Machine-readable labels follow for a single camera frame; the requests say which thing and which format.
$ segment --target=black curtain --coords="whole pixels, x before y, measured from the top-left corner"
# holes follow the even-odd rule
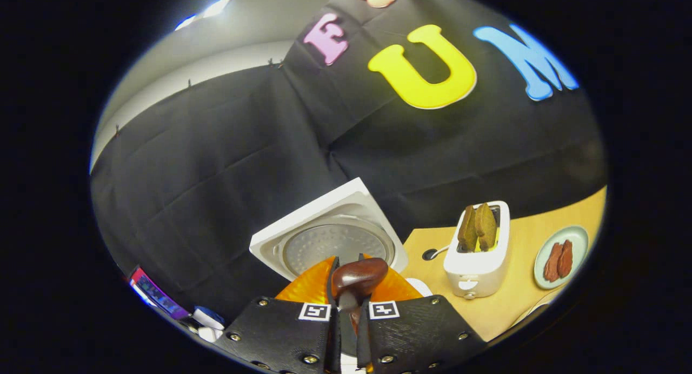
[[[326,12],[349,49],[332,66],[302,37]],[[214,78],[145,110],[91,173],[94,209],[124,273],[141,265],[173,300],[228,319],[288,283],[248,251],[280,217],[361,177],[404,241],[455,225],[468,204],[501,199],[512,217],[584,199],[606,184],[585,89],[534,102],[479,26],[514,33],[471,0],[331,0],[284,59]],[[474,65],[477,86],[439,110],[404,103],[372,56],[390,44],[431,83],[449,71],[408,32],[436,24]]]

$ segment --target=wooden table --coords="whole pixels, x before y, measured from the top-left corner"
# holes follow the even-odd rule
[[[401,273],[404,278],[417,278],[425,282],[433,295],[442,295],[474,327],[478,335],[489,342],[499,336],[548,293],[560,290],[544,290],[534,280],[534,261],[544,242],[559,229],[580,225],[589,235],[590,249],[601,226],[606,204],[606,188],[590,197],[538,215],[511,219],[509,224],[509,256],[507,276],[500,289],[489,297],[466,300],[455,296],[443,268],[445,253],[425,261],[423,253],[428,249],[447,246],[456,226],[445,228],[415,229],[404,243],[408,253],[408,266]]]

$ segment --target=letter m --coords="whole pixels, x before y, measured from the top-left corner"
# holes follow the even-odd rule
[[[562,91],[562,84],[570,90],[579,88],[574,77],[562,62],[533,36],[520,27],[510,24],[514,32],[524,41],[519,42],[499,29],[483,26],[475,29],[474,36],[490,42],[514,64],[524,80],[526,94],[534,101],[541,101],[553,95],[553,89],[546,81],[539,78],[540,72],[556,89]]]

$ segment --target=plate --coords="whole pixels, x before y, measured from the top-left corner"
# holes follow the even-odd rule
[[[545,268],[545,263],[550,257],[550,251],[553,248],[553,244],[560,243],[563,244],[566,239],[571,241],[571,271],[564,278],[558,278],[554,282],[550,282],[543,277],[543,269]],[[534,263],[534,278],[536,283],[544,289],[553,289],[563,283],[569,281],[569,279],[574,275],[576,270],[581,266],[584,256],[586,256],[586,249],[589,245],[589,235],[586,230],[578,225],[567,226],[552,234],[547,241],[541,247],[541,250],[536,256],[536,263]]]

